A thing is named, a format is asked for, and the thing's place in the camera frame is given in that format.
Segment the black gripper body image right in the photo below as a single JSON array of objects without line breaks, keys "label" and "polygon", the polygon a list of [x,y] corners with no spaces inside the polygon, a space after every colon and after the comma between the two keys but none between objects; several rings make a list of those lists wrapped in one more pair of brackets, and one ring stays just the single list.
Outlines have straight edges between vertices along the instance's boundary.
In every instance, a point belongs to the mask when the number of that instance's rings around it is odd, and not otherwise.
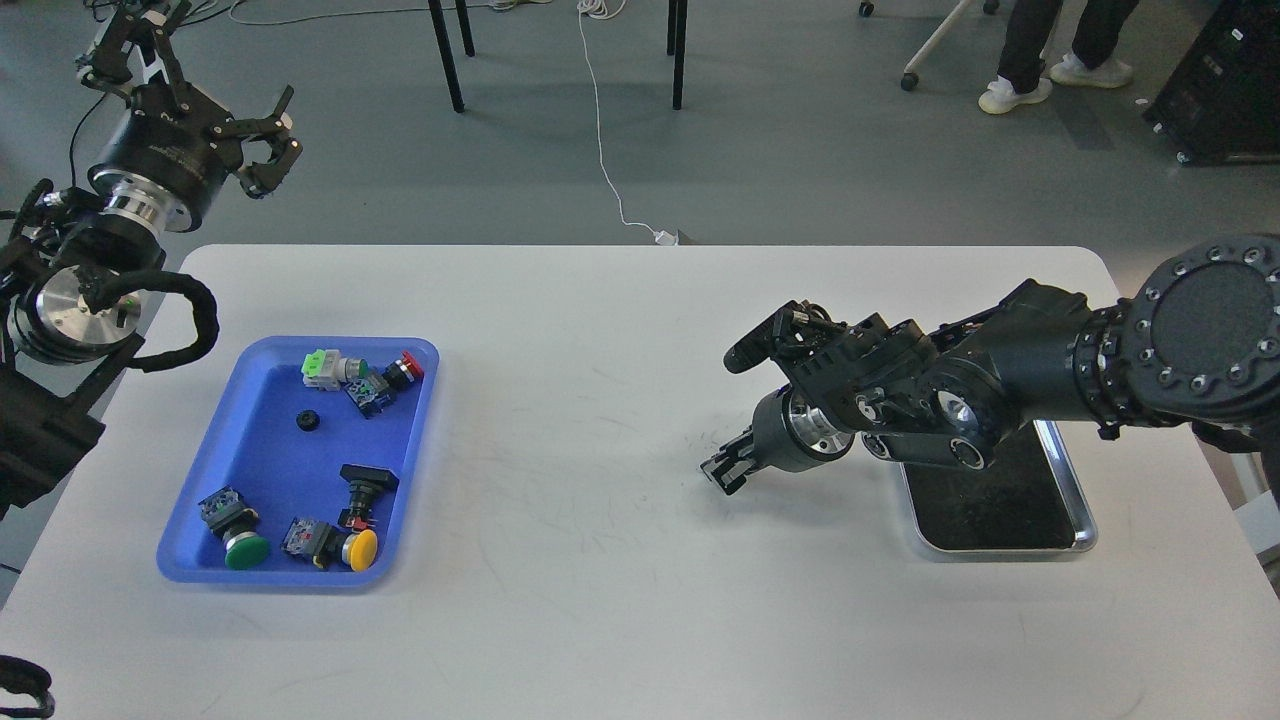
[{"label": "black gripper body image right", "polygon": [[765,468],[800,473],[842,459],[856,434],[837,429],[792,388],[767,395],[751,418],[750,474]]}]

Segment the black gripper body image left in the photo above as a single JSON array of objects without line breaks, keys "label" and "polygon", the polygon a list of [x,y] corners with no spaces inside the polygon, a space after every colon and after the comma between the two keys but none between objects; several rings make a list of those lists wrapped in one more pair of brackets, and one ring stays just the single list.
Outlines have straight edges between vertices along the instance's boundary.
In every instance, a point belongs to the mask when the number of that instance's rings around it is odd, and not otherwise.
[{"label": "black gripper body image left", "polygon": [[218,150],[214,126],[234,119],[232,111],[198,87],[186,95],[188,111],[172,91],[157,85],[132,88],[127,114],[88,169],[91,187],[108,191],[125,173],[140,176],[169,192],[182,211],[172,211],[166,229],[198,229],[227,177],[242,163],[237,151]]}]

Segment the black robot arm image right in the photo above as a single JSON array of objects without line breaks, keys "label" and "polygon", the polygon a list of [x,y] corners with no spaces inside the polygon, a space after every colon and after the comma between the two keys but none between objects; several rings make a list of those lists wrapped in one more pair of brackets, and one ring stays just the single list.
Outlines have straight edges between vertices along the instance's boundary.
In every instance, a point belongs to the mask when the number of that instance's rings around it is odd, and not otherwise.
[{"label": "black robot arm image right", "polygon": [[856,436],[884,461],[983,471],[1032,421],[1093,421],[1103,439],[1189,424],[1258,454],[1276,489],[1277,269],[1275,233],[1234,234],[1170,258],[1108,307],[1028,279],[932,332],[786,302],[723,359],[736,374],[773,361],[786,384],[700,469],[732,495],[763,468],[840,459]]}]

